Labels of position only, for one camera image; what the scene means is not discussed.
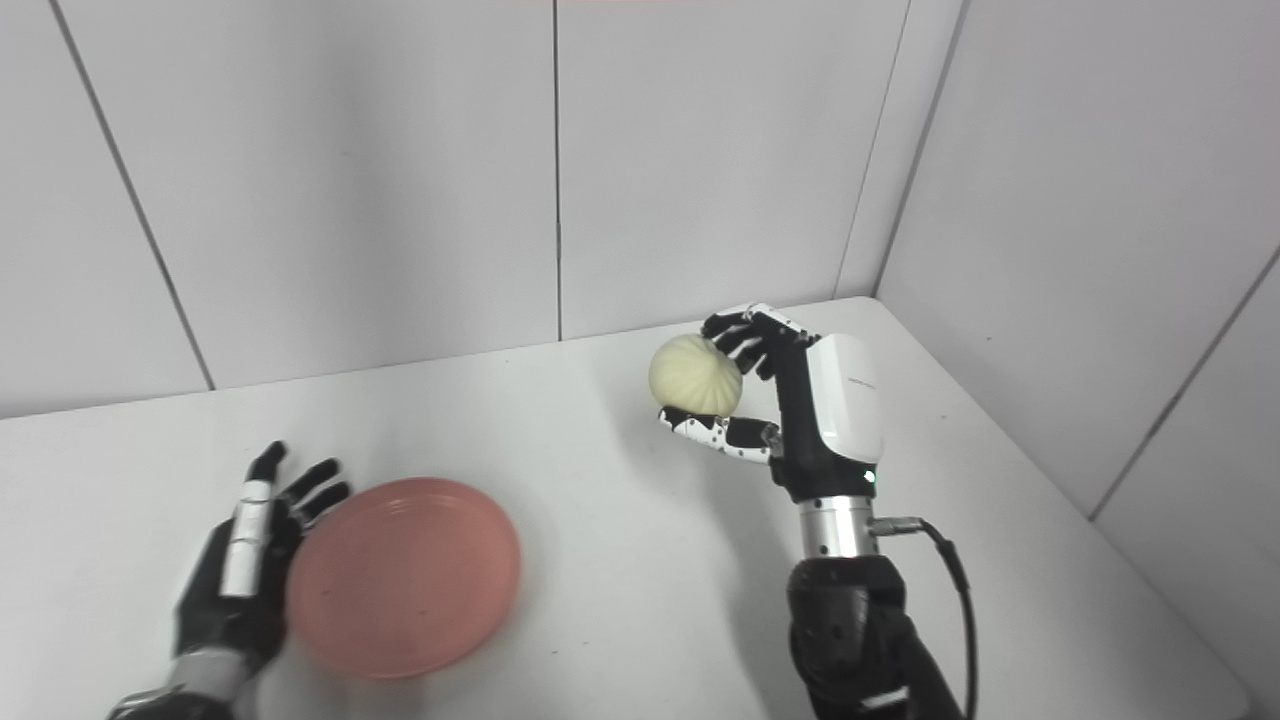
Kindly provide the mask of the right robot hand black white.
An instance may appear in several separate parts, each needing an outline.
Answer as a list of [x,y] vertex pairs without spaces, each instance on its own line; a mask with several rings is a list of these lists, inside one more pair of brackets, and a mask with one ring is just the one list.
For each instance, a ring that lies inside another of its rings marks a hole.
[[714,313],[700,334],[740,372],[773,382],[780,420],[664,406],[662,425],[728,457],[767,465],[795,503],[877,496],[884,434],[864,342],[809,331],[767,304]]

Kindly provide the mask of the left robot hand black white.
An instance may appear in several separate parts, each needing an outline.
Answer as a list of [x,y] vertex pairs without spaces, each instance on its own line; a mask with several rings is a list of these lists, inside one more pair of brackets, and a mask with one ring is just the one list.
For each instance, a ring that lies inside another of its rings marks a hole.
[[279,486],[287,452],[275,441],[250,464],[230,518],[209,534],[175,609],[175,657],[228,651],[255,675],[280,653],[294,557],[320,520],[353,493],[335,457]]

